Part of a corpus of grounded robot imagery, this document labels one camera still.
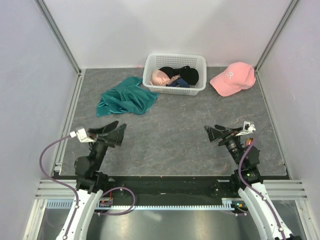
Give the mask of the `teal satin napkin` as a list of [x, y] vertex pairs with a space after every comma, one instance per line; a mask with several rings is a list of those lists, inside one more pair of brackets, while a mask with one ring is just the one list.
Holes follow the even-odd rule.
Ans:
[[159, 94], [141, 88], [143, 79], [130, 76], [117, 86], [106, 90], [100, 96], [96, 107], [96, 116], [132, 113], [145, 114], [156, 102]]

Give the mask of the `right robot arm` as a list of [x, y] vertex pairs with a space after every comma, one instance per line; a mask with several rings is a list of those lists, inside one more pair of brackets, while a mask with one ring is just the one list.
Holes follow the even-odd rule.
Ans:
[[264, 180], [258, 170], [260, 150], [255, 139], [242, 144], [241, 137], [255, 134], [255, 125], [245, 121], [242, 127], [230, 128], [221, 125], [205, 125], [204, 129], [210, 142], [225, 146], [237, 165], [231, 175], [229, 191], [235, 197], [241, 197], [246, 205], [262, 240], [300, 240], [282, 220], [272, 203]]

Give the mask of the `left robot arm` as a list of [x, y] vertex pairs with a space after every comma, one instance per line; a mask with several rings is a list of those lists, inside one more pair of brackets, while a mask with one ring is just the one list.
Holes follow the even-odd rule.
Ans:
[[114, 121], [100, 128], [78, 128], [71, 132], [79, 142], [89, 144], [89, 154], [74, 162], [76, 185], [71, 209], [57, 240], [85, 240], [95, 208], [110, 191], [108, 175], [100, 167], [109, 148], [121, 146], [127, 125]]

